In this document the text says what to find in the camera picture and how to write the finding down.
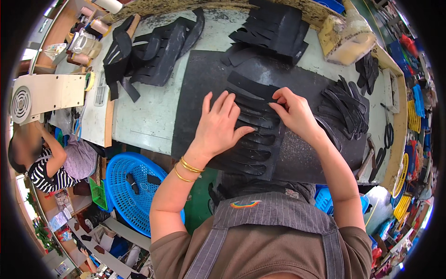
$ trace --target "hammer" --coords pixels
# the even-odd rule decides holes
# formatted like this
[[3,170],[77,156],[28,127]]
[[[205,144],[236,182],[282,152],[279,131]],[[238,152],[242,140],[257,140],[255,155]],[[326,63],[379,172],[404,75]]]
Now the hammer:
[[365,158],[364,162],[355,175],[356,180],[359,180],[359,178],[364,174],[365,168],[370,163],[370,161],[372,161],[372,168],[376,169],[375,144],[373,143],[372,135],[370,133],[367,134],[367,143],[369,151],[367,157]]

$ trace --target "black leather bundle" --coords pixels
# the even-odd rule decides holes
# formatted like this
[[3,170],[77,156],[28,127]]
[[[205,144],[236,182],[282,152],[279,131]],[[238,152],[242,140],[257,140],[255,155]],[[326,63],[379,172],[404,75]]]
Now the black leather bundle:
[[367,91],[371,95],[379,74],[378,58],[372,57],[372,52],[369,52],[355,63],[355,67],[359,73],[357,84],[361,94],[364,96]]
[[342,146],[332,127],[336,127],[349,140],[358,140],[368,131],[368,106],[364,104],[365,97],[359,94],[354,82],[347,84],[342,76],[340,78],[335,85],[329,85],[321,92],[325,98],[315,116],[339,151]]
[[267,0],[249,0],[260,7],[251,9],[243,28],[229,35],[236,43],[223,55],[222,62],[238,66],[258,56],[271,55],[296,65],[308,44],[304,42],[309,24],[303,20],[302,11]]
[[132,83],[164,86],[172,73],[175,62],[184,55],[198,40],[204,29],[203,9],[193,10],[197,21],[184,17],[174,22],[156,27],[152,33],[135,38],[135,42],[147,41],[132,47],[127,34],[134,16],[128,17],[121,26],[113,31],[113,43],[104,59],[107,85],[110,87],[111,100],[118,98],[119,81],[133,102],[140,97]]
[[280,117],[268,105],[278,87],[254,82],[234,71],[227,81],[231,85],[226,90],[235,93],[235,103],[240,107],[235,127],[251,126],[257,130],[241,138],[230,150],[216,156],[209,166],[247,177],[271,180],[285,134]]

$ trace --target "brown t-shirt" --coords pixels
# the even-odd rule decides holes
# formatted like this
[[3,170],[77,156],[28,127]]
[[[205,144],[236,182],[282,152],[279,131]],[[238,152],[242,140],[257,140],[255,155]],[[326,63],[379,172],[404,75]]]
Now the brown t-shirt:
[[[212,228],[214,217],[193,236],[175,232],[150,247],[157,279],[181,279],[186,275]],[[369,278],[372,241],[356,227],[339,229],[345,278]],[[283,226],[240,225],[228,230],[209,279],[257,279],[285,272],[304,279],[325,278],[325,255],[320,235]]]

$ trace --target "gold bangle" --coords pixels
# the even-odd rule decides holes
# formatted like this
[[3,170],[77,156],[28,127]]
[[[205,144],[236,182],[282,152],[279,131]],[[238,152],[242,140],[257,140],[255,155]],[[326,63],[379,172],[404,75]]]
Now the gold bangle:
[[178,163],[176,163],[175,164],[175,166],[173,167],[173,169],[175,170],[175,173],[177,174],[177,176],[178,176],[178,178],[179,179],[181,179],[181,180],[183,180],[183,181],[185,181],[185,182],[194,182],[194,181],[196,181],[197,179],[195,179],[195,180],[187,180],[187,179],[185,179],[185,178],[183,178],[181,175],[179,175],[179,173],[178,173],[178,171],[177,171],[177,164]]
[[196,173],[202,173],[202,172],[204,172],[204,170],[197,169],[197,168],[195,168],[195,167],[189,165],[188,163],[186,163],[186,161],[184,160],[183,157],[181,157],[181,159],[180,159],[180,163],[183,165],[183,167],[185,167],[186,169],[188,169],[188,170],[190,170],[190,171],[193,171],[193,172],[196,172]]

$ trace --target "black and white striped shirt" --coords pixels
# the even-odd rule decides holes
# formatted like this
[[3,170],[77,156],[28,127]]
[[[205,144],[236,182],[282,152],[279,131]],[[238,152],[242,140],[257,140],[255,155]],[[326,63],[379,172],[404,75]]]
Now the black and white striped shirt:
[[[39,158],[51,155],[51,150],[45,147],[42,148]],[[67,187],[72,187],[80,182],[67,174],[63,166],[54,174],[53,178],[48,177],[46,172],[46,163],[49,158],[37,161],[29,169],[28,177],[33,182],[34,186],[45,193],[50,193]]]

